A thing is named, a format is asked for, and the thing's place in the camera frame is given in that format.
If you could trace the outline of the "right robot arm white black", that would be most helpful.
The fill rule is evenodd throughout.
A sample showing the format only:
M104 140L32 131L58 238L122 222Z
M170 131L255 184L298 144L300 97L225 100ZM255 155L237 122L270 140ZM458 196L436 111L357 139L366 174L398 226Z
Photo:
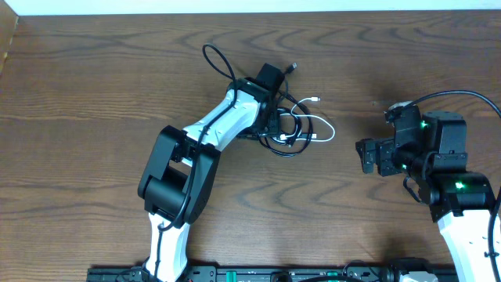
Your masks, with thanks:
M405 174L413 198L429 207L460 281L494 281L500 266L499 218L488 178L467 171L467 124L448 111L411 107L391 119L392 137L355 144L364 173Z

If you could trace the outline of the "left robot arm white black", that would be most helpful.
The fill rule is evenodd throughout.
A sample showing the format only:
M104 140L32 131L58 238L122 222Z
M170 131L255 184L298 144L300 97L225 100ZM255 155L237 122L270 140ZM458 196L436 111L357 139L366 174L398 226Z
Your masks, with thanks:
M181 277L189 229L207 205L222 151L243 132L266 128L282 83L281 78L241 78L195 124L160 131L138 186L152 228L144 280Z

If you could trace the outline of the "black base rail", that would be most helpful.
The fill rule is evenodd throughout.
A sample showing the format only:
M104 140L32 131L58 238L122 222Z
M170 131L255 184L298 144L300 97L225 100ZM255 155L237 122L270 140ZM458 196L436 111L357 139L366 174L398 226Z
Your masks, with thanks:
M180 281L193 282L272 282L302 281L313 277L337 277L345 274L361 281L378 281L380 269L365 266L350 266L348 269L273 269L273 268L222 268L216 266L189 266L180 276ZM140 266L124 268L91 268L87 281L148 281L149 274Z

